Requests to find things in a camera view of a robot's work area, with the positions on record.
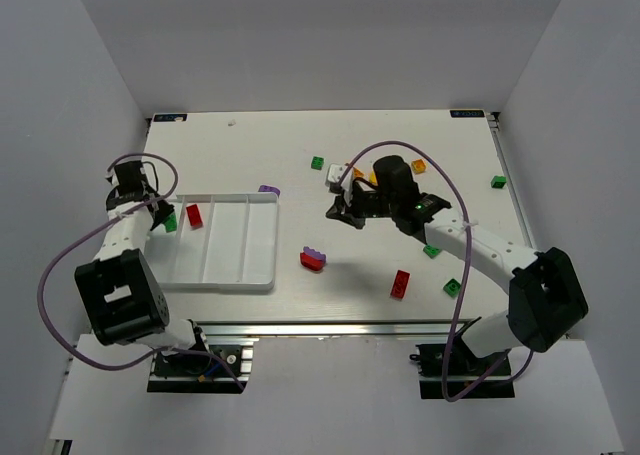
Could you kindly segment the green 2x2 lego brick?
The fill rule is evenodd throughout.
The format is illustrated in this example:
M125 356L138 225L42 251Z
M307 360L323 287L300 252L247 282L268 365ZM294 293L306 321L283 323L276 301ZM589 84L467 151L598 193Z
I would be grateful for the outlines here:
M431 246L431 245L425 245L423 247L423 252L431 259L434 259L435 257L437 257L441 250L437 247Z

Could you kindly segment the green 2x3 lego brick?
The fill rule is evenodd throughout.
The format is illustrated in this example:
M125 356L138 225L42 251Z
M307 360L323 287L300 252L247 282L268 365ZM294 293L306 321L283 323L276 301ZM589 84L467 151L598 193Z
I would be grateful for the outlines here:
M163 222L163 226L166 233L173 233L177 231L178 221L176 218L176 214L172 213L169 215Z

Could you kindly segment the red sloped lego brick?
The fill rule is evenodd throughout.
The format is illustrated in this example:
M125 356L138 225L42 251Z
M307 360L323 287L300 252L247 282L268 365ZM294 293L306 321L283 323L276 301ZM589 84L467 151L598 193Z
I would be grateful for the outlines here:
M202 215L197 204L188 205L186 207L186 215L192 229L198 229L203 226Z

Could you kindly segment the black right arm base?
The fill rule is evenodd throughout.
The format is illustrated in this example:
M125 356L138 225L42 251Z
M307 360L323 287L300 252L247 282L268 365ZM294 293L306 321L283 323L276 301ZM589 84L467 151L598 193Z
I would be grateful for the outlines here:
M409 355L410 362L417 368L419 375L420 397L423 400L443 400L442 365L444 344L420 344ZM465 399L511 399L515 389L511 377L511 365L508 359L502 360L501 354L490 355L477 362L467 363L453 351L448 369L447 390L455 395L470 386L493 364L501 364L481 384L465 396Z

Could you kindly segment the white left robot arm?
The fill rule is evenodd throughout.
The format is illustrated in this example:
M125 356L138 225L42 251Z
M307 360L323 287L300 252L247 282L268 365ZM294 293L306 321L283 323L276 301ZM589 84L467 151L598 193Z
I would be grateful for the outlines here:
M206 352L206 337L190 319L173 319L164 293L144 256L149 233L175 219L165 200L146 185L116 187L106 199L107 229L94 259L76 268L74 279L91 327L105 346L142 344Z

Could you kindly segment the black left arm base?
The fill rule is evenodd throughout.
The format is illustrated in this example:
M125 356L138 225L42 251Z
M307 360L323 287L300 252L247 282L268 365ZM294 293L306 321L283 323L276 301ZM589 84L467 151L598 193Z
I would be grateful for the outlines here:
M154 357L147 383L148 393L163 394L241 394L251 371L253 347L239 344L213 344L209 351L223 360L239 386L217 359L198 356L190 362L182 355Z

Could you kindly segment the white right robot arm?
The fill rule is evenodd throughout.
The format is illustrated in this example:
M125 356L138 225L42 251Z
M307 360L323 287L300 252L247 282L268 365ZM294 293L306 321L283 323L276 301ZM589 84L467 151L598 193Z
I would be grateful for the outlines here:
M331 165L326 184L335 199L327 218L356 229L370 218L389 218L402 233L470 262L508 297L505 311L480 317L455 335L457 353L482 359L519 346L544 353L587 315L586 298L564 251L539 252L470 225L450 202L421 191L397 155L377 160L374 173L377 184L369 187L346 166Z

